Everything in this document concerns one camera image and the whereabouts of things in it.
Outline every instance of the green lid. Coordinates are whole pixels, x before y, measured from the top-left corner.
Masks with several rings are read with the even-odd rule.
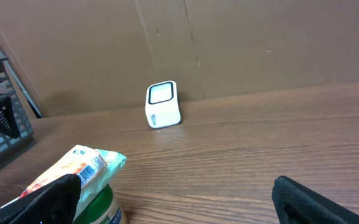
[[[93,199],[93,201],[81,212],[73,224],[89,224],[101,217],[109,209],[113,201],[113,190],[109,185]]]

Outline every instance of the wood grain surface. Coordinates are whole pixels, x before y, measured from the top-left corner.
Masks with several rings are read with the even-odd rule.
[[[287,175],[359,214],[359,83],[184,103],[153,130],[144,108],[33,120],[36,145],[0,171],[0,206],[76,144],[118,151],[129,223],[278,223]]]

